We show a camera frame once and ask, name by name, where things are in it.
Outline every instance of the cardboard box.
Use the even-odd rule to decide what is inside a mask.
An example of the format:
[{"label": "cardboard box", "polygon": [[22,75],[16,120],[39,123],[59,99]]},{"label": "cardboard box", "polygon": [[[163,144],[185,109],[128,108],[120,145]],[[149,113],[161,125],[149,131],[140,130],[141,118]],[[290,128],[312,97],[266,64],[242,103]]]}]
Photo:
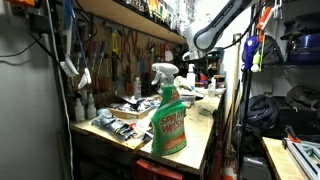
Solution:
[{"label": "cardboard box", "polygon": [[118,109],[108,108],[110,112],[120,119],[143,119],[148,116],[148,113],[154,109],[150,107],[142,112],[129,112],[129,111],[120,111]]}]

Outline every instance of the pegboard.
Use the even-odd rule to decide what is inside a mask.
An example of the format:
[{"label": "pegboard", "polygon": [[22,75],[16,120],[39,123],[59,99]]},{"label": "pegboard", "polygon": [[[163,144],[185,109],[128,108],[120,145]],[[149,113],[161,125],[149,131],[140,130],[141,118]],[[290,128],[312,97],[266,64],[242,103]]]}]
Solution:
[{"label": "pegboard", "polygon": [[[62,12],[61,10],[58,11],[59,12],[59,16],[62,16]],[[101,61],[101,67],[100,67],[100,71],[99,71],[99,75],[98,75],[98,67],[99,67],[99,63],[100,63],[100,58],[96,58],[95,63],[94,63],[94,69],[92,71],[92,65],[93,65],[93,58],[87,57],[87,61],[88,61],[88,68],[91,74],[91,78],[92,78],[92,83],[90,85],[86,85],[83,89],[87,90],[87,92],[92,92],[95,98],[95,102],[96,104],[105,104],[107,102],[110,102],[114,95],[115,95],[115,82],[118,83],[119,87],[117,89],[117,94],[119,95],[133,95],[133,84],[134,84],[134,77],[138,76],[141,79],[141,62],[144,62],[145,65],[145,72],[148,72],[150,75],[150,79],[152,80],[154,78],[155,72],[153,72],[151,70],[151,65],[155,62],[159,62],[159,60],[164,57],[160,57],[159,56],[153,56],[154,58],[152,58],[151,56],[151,52],[147,50],[147,46],[148,46],[148,42],[153,42],[154,43],[154,47],[156,48],[154,50],[154,54],[157,54],[157,52],[159,51],[159,47],[161,43],[166,43],[169,47],[169,49],[171,51],[173,51],[173,49],[177,46],[176,44],[173,43],[169,43],[169,42],[165,42],[163,40],[157,39],[155,37],[152,36],[148,36],[144,33],[141,32],[137,32],[133,29],[130,29],[130,31],[132,31],[133,33],[130,33],[129,37],[128,37],[128,41],[130,44],[130,62],[128,61],[127,56],[122,56],[123,52],[122,50],[122,46],[121,46],[121,42],[123,40],[122,34],[123,33],[119,33],[120,32],[128,32],[129,28],[121,26],[119,24],[114,24],[108,20],[103,20],[100,18],[94,18],[94,22],[96,24],[97,27],[97,34],[96,36],[91,40],[91,42],[98,42],[99,44],[101,44],[101,42],[106,41],[107,42],[107,56],[105,58],[102,59]],[[63,27],[63,20],[60,21],[60,27]],[[112,81],[112,33],[116,33],[117,34],[117,45],[118,45],[118,49],[119,49],[119,61],[118,61],[118,66],[117,66],[117,77],[118,77],[118,81]],[[135,33],[137,33],[137,43],[136,46],[133,44],[132,42],[132,34],[135,35]],[[73,32],[73,45],[72,47],[74,47],[74,43],[76,40],[76,34],[75,31]],[[90,42],[86,43],[84,48],[84,51],[86,52],[86,50],[89,47]],[[140,52],[140,54],[143,54],[143,60],[141,60],[142,58],[137,58],[135,52]],[[70,57],[72,57],[72,61],[74,63],[74,65],[76,66],[77,64],[77,58],[75,57],[75,52],[71,52]],[[124,82],[124,77],[126,77],[126,68],[127,66],[130,67],[130,80],[131,80],[131,84],[130,84],[130,91],[126,92],[126,88],[125,88],[125,83]],[[80,60],[80,66],[79,66],[79,73],[80,75],[74,77],[73,79],[68,78],[68,90],[70,92],[75,92],[78,91],[78,84],[81,80],[81,77],[83,75],[84,72],[84,66],[82,63],[82,59]]]}]

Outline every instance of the green spray bottle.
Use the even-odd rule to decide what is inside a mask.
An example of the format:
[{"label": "green spray bottle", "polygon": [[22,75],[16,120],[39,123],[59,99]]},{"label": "green spray bottle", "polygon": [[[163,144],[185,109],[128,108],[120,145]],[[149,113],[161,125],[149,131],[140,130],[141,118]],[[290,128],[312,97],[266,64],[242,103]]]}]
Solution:
[{"label": "green spray bottle", "polygon": [[173,74],[179,69],[173,64],[155,63],[152,70],[157,73],[151,84],[155,85],[160,80],[162,90],[162,101],[151,118],[154,132],[152,154],[163,156],[180,151],[187,145],[184,132],[186,107],[173,85]]}]

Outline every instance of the bottle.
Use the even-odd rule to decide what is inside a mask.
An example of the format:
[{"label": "bottle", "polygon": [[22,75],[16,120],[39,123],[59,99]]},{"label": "bottle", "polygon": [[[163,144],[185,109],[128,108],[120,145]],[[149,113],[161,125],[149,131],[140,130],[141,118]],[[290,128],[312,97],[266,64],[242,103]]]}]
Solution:
[{"label": "bottle", "polygon": [[216,79],[214,77],[211,78],[211,84],[208,86],[208,97],[214,98],[216,91]]},{"label": "bottle", "polygon": [[186,107],[182,103],[179,92],[173,85],[173,74],[179,69],[169,63],[155,63],[152,70],[156,71],[152,85],[162,80],[162,101],[151,118],[153,126],[153,142],[151,153],[163,156],[180,151],[187,145],[184,131]]},{"label": "bottle", "polygon": [[83,106],[86,106],[88,103],[88,94],[87,94],[87,90],[85,89],[80,89],[79,93],[81,94],[81,103]]},{"label": "bottle", "polygon": [[139,77],[135,77],[134,79],[134,97],[141,98],[141,81]]},{"label": "bottle", "polygon": [[91,93],[89,94],[89,99],[88,99],[87,116],[88,116],[88,119],[93,119],[97,117],[97,109],[94,105],[94,98],[92,97]]},{"label": "bottle", "polygon": [[81,104],[80,98],[77,98],[76,100],[76,106],[75,106],[75,114],[76,114],[76,121],[83,121],[85,119],[85,114],[84,114],[84,108],[83,105]]},{"label": "bottle", "polygon": [[189,86],[191,87],[191,91],[194,91],[194,87],[196,84],[196,75],[193,72],[194,64],[189,64],[189,70],[187,74],[187,81],[189,83]]}]

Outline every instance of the wooden shelf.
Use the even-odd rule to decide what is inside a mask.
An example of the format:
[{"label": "wooden shelf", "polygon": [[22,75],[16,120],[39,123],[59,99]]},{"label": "wooden shelf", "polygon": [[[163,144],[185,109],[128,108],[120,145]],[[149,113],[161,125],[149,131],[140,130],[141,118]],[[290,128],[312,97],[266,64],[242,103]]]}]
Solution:
[{"label": "wooden shelf", "polygon": [[151,36],[176,44],[186,44],[186,40],[171,30],[112,0],[79,0],[83,9],[96,16],[136,29]]}]

